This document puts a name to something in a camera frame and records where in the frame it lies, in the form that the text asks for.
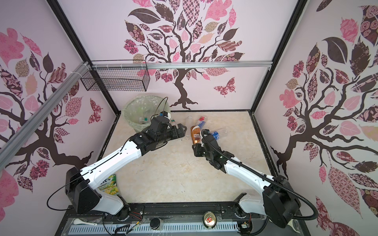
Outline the small bottle blue label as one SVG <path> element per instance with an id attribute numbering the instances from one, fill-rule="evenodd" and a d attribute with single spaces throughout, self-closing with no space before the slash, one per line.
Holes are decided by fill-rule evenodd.
<path id="1" fill-rule="evenodd" d="M 211 131 L 211 135 L 216 139 L 216 140 L 219 140 L 221 138 L 224 138 L 228 135 L 228 132 L 227 130 L 225 129 L 218 129 L 218 130 L 215 130 L 215 131 Z"/>

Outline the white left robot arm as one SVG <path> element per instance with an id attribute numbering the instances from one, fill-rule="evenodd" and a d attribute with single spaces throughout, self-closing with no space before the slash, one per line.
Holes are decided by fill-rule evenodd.
<path id="1" fill-rule="evenodd" d="M 99 187 L 118 170 L 132 161 L 157 150 L 168 141 L 185 137 L 187 127 L 172 125 L 164 116 L 153 118 L 151 125 L 128 138 L 114 152 L 82 169 L 71 168 L 66 174 L 65 194 L 78 214 L 92 210 L 112 215 L 120 213 L 126 202 L 119 196 L 101 191 Z"/>

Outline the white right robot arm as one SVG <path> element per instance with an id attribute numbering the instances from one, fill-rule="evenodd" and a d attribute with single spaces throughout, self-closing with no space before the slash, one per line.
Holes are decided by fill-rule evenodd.
<path id="1" fill-rule="evenodd" d="M 265 215 L 276 226 L 285 228 L 298 212 L 299 197 L 285 177 L 266 175 L 245 165 L 234 154 L 222 150 L 210 135 L 193 144 L 192 149 L 196 157 L 206 158 L 215 169 L 238 178 L 259 194 L 254 197 L 246 194 L 236 201 L 243 213 Z"/>

